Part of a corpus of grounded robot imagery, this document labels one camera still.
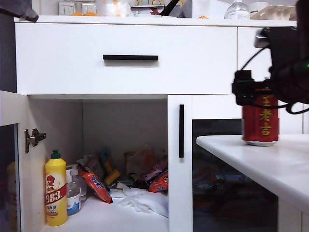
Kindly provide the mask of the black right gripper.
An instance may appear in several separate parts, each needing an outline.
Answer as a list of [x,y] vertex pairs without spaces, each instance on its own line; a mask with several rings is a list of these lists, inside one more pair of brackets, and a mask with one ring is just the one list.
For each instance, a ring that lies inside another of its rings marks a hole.
[[270,79],[263,81],[256,81],[254,83],[254,90],[256,91],[274,91],[277,98],[285,103],[294,103],[292,97],[293,87],[293,67],[278,67],[272,65],[269,68]]

